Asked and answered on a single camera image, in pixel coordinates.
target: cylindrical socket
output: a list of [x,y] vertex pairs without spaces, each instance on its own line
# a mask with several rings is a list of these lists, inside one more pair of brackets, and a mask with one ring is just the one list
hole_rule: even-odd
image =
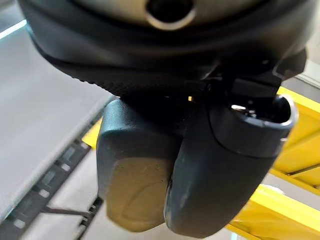
[[149,0],[145,8],[147,21],[166,31],[186,27],[196,16],[193,0]]

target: yellow metal frame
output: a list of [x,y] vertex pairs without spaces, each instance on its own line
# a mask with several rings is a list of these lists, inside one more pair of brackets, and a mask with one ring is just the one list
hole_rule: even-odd
[[280,87],[299,110],[299,121],[270,173],[320,196],[320,103]]
[[88,144],[91,148],[97,148],[97,139],[102,123],[102,118],[82,137],[82,141]]
[[249,240],[319,240],[320,211],[260,185],[226,228]]

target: black plastic housing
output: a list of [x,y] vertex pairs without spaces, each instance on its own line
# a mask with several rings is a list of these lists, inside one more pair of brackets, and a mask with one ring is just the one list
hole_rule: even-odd
[[106,106],[96,150],[98,195],[106,214],[132,232],[165,222],[167,187],[192,112],[186,110],[192,108],[188,101],[141,101],[116,99]]
[[293,101],[283,96],[274,102],[283,122],[271,122],[240,115],[221,95],[199,104],[174,164],[164,214],[168,228],[180,235],[205,238],[227,225],[261,183],[298,119]]
[[[251,75],[253,63],[257,75],[277,68],[304,49],[317,5],[317,0],[269,0],[222,22],[166,32],[103,18],[69,0],[18,2],[50,63],[117,96],[199,94],[205,88],[200,80],[218,65],[236,74],[239,65],[242,75]],[[275,86],[283,80],[266,79]]]

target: concrete floor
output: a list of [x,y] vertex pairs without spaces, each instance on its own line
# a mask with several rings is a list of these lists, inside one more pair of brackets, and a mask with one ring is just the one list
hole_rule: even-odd
[[[22,19],[15,5],[1,10],[0,32]],[[309,48],[310,59],[320,64],[320,27],[317,29]],[[0,66],[1,219],[110,94],[97,86],[71,79],[49,65],[36,52],[24,29],[0,39]],[[316,65],[313,70],[315,76],[320,76],[319,68]],[[315,90],[295,79],[285,84],[304,95]],[[309,97],[320,102],[317,94]],[[319,198],[301,188],[272,175],[268,175],[263,183],[278,187],[289,197],[320,210]],[[96,192],[95,152],[91,151],[50,205],[86,210]],[[74,238],[79,220],[77,216],[41,214],[22,239],[70,240]],[[231,232],[223,229],[208,239],[228,240],[231,236]],[[102,209],[84,239],[191,238],[176,235],[165,225],[144,233],[129,233],[107,220],[105,209]]]

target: gray floor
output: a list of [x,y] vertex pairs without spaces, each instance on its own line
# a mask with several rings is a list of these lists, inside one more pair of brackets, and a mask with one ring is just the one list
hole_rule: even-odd
[[[23,19],[15,5],[0,12],[0,32]],[[320,63],[320,27],[311,39],[310,58]],[[319,102],[315,88],[292,79],[289,87]],[[20,29],[0,39],[0,218],[29,189],[80,128],[105,103],[109,93],[57,71],[35,51],[26,31]],[[319,198],[268,175],[265,184],[320,210]],[[97,192],[95,152],[91,151],[50,202],[51,206],[85,210]],[[25,240],[70,240],[80,218],[41,214],[24,235]],[[225,229],[210,237],[227,240]],[[134,234],[106,219],[101,210],[85,235],[102,239],[190,239],[170,232],[165,225]]]
[[110,94],[48,64],[24,28],[0,40],[0,66],[1,219]]

